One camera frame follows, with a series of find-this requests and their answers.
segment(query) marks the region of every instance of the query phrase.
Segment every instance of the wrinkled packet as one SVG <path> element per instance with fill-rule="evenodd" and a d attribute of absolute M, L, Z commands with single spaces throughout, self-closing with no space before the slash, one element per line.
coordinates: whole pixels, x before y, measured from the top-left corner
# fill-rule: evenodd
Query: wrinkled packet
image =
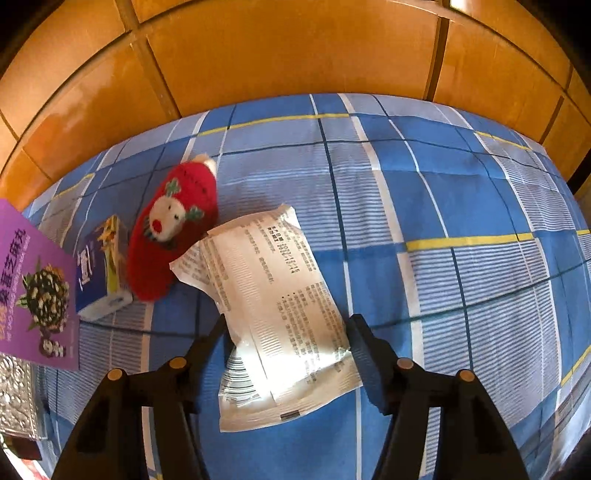
<path fill-rule="evenodd" d="M 361 386 L 292 207 L 220 225 L 170 268 L 214 299 L 236 345 L 220 383 L 221 431 L 291 420 Z"/>

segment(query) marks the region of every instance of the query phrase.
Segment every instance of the screw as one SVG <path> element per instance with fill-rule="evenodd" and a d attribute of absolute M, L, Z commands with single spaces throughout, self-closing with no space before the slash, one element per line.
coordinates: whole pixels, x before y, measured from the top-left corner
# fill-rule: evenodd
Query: screw
<path fill-rule="evenodd" d="M 470 370 L 462 370 L 460 372 L 460 378 L 464 382 L 472 382 L 476 378 L 476 376 Z"/>
<path fill-rule="evenodd" d="M 414 362 L 410 358 L 402 357 L 398 359 L 396 365 L 404 370 L 410 370 L 412 367 L 414 367 Z"/>
<path fill-rule="evenodd" d="M 178 370 L 179 368 L 187 365 L 187 360 L 183 356 L 176 356 L 170 362 L 168 362 L 168 364 L 170 365 L 170 368 Z"/>
<path fill-rule="evenodd" d="M 117 381 L 121 377 L 123 377 L 123 370 L 120 368 L 114 368 L 107 374 L 107 378 L 112 382 Z"/>

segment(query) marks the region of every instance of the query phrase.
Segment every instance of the silver patterned box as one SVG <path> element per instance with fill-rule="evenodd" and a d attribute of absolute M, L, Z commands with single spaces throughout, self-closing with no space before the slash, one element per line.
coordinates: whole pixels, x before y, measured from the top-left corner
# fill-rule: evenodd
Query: silver patterned box
<path fill-rule="evenodd" d="M 35 440 L 45 438 L 41 412 L 31 364 L 0 353 L 0 432 Z"/>

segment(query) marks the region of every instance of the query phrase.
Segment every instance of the fabric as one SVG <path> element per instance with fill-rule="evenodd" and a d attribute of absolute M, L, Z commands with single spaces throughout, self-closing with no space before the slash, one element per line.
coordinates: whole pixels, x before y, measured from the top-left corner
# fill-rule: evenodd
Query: fabric
<path fill-rule="evenodd" d="M 361 94 L 298 95 L 183 118 L 114 145 L 25 212 L 68 252 L 117 213 L 131 226 L 174 165 L 217 161 L 219 220 L 295 207 L 343 317 L 361 313 L 399 356 L 473 368 L 532 479 L 556 470 L 591 417 L 591 234 L 534 141 L 448 106 Z M 217 318 L 176 284 L 154 304 L 80 329 L 79 372 L 43 369 L 53 470 L 72 425 L 113 367 L 133 374 L 182 355 Z M 212 479 L 370 479 L 389 418 L 363 389 L 301 419 L 220 433 L 219 345 L 203 378 L 199 429 Z M 431 412 L 422 473 L 432 473 Z M 160 473 L 144 411 L 150 474 Z"/>

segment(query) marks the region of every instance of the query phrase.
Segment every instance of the blue box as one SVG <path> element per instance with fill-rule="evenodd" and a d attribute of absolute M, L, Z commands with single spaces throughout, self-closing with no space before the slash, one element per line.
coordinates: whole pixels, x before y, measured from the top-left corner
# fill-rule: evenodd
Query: blue box
<path fill-rule="evenodd" d="M 129 305 L 133 295 L 125 277 L 128 232 L 116 215 L 95 228 L 76 254 L 76 311 L 97 320 Z"/>

